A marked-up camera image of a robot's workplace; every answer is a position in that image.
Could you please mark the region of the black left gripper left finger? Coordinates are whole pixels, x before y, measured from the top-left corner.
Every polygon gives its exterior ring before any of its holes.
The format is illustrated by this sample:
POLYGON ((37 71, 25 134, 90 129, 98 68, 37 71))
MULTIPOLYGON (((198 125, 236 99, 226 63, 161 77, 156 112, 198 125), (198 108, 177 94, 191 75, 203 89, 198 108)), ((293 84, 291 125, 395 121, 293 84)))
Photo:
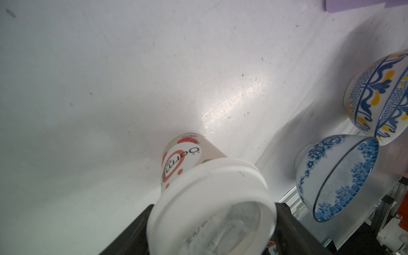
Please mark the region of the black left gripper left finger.
POLYGON ((147 222, 154 205, 149 205, 100 255, 148 255, 147 222))

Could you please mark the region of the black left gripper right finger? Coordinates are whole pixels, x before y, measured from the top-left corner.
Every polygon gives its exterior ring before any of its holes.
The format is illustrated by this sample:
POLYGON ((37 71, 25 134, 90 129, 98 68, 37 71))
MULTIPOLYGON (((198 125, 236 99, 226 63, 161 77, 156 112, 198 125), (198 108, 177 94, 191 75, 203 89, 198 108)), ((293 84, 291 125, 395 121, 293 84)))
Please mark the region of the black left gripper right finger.
POLYGON ((263 250, 269 255, 270 242, 275 243, 279 255, 331 255, 291 213, 285 203, 274 203, 272 222, 267 225, 268 240, 263 250))

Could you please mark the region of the yogurt cup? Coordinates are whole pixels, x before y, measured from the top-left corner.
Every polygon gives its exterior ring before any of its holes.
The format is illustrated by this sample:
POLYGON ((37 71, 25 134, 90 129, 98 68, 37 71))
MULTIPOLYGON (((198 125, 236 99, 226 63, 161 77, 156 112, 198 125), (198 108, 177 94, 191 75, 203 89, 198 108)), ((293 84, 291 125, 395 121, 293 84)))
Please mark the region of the yogurt cup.
POLYGON ((161 168, 161 195, 147 223, 150 254, 263 253, 277 210, 253 164, 185 133, 166 146, 161 168))

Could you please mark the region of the purple perforated plastic basket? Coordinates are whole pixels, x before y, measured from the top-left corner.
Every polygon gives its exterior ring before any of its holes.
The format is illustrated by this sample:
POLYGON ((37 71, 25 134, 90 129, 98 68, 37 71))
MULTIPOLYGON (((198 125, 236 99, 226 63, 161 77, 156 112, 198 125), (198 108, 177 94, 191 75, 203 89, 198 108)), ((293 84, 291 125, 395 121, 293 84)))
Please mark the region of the purple perforated plastic basket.
POLYGON ((407 5, 408 0, 326 0, 324 5, 327 12, 337 13, 377 4, 385 4, 386 8, 396 7, 407 5))

